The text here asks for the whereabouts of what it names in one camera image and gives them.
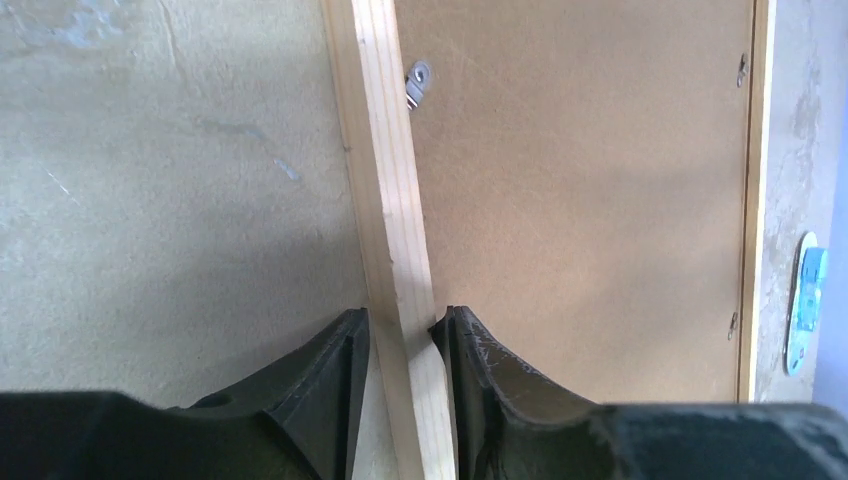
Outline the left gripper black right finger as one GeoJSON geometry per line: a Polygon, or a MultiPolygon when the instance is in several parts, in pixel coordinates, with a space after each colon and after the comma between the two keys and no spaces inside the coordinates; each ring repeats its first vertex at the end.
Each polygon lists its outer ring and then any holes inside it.
{"type": "Polygon", "coordinates": [[[430,330],[451,376],[462,479],[843,479],[847,423],[801,403],[598,404],[465,306],[430,330]]]}

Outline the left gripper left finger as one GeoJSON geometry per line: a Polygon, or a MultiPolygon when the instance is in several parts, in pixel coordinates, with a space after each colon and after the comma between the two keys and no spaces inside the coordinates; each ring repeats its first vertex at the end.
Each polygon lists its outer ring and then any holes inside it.
{"type": "Polygon", "coordinates": [[[108,391],[3,393],[5,479],[349,479],[370,353],[348,310],[187,408],[108,391]]]}

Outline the wooden picture frame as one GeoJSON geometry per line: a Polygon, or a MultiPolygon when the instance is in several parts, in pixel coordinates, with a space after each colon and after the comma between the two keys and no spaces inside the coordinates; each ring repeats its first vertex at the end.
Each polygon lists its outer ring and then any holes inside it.
{"type": "MultiPolygon", "coordinates": [[[[460,479],[450,371],[430,334],[449,305],[437,304],[433,287],[411,122],[434,74],[426,60],[404,60],[398,2],[326,1],[322,10],[399,474],[460,479]]],[[[748,84],[740,296],[729,332],[738,343],[736,396],[621,402],[748,402],[753,396],[750,277],[758,254],[753,201],[762,164],[755,139],[775,3],[748,2],[752,40],[738,66],[748,84]]]]}

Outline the brown backing board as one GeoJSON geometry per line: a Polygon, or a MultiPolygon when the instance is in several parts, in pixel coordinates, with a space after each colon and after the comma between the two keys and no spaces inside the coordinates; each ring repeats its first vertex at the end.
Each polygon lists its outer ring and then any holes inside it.
{"type": "Polygon", "coordinates": [[[400,1],[439,306],[596,402],[730,401],[748,1],[400,1]]]}

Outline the blue white oval object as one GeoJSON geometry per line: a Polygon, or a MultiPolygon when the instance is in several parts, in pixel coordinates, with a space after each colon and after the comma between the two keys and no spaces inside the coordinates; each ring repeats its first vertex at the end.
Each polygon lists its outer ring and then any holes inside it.
{"type": "Polygon", "coordinates": [[[828,249],[819,245],[815,232],[806,232],[799,246],[789,314],[785,348],[785,369],[789,376],[799,373],[810,351],[811,338],[819,323],[828,264],[828,249]]]}

